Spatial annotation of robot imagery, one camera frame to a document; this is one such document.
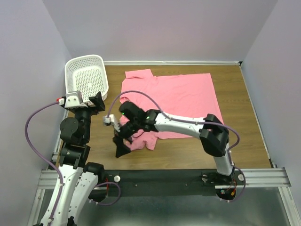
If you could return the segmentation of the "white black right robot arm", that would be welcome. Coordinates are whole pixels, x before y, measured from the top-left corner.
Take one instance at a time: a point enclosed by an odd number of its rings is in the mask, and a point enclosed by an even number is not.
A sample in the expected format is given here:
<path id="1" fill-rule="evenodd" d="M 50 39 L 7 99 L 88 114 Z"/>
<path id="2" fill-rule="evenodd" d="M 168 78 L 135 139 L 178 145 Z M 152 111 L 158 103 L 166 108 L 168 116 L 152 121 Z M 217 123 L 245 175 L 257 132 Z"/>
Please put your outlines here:
<path id="1" fill-rule="evenodd" d="M 131 136 L 144 132 L 174 132 L 197 138 L 201 141 L 204 151 L 214 158 L 217 181 L 223 185 L 233 180 L 234 166 L 229 154 L 229 127 L 223 125 L 213 114 L 205 118 L 188 118 L 167 114 L 159 109 L 144 111 L 134 103 L 125 101 L 120 107 L 128 121 L 121 125 L 114 114 L 108 114 L 103 120 L 114 128 L 113 142 L 116 145 L 116 157 L 131 152 L 124 141 L 132 143 Z"/>

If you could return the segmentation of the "pink t-shirt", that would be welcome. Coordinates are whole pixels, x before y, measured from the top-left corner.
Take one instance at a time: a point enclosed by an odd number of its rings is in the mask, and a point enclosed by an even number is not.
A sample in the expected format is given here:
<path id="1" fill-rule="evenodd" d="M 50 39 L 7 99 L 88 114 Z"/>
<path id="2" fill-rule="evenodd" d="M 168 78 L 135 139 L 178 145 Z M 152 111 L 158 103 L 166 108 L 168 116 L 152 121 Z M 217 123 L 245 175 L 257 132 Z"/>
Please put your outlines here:
<path id="1" fill-rule="evenodd" d="M 139 108 L 161 108 L 185 117 L 214 114 L 222 121 L 211 74 L 154 76 L 151 69 L 129 71 L 122 82 L 120 102 L 130 101 Z"/>

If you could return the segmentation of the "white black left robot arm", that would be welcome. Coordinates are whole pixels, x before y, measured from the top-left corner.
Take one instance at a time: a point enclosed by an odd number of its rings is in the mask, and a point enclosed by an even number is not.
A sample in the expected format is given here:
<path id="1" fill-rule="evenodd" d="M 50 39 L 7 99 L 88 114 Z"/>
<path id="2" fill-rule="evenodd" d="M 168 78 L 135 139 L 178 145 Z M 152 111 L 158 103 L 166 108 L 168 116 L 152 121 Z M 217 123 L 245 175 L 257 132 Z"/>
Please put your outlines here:
<path id="1" fill-rule="evenodd" d="M 105 110 L 101 92 L 89 97 L 89 106 L 81 93 L 74 91 L 57 99 L 57 103 L 74 113 L 60 124 L 63 141 L 59 153 L 58 177 L 48 208 L 40 226 L 75 226 L 94 186 L 104 182 L 104 167 L 87 162 L 90 151 L 91 117 Z"/>

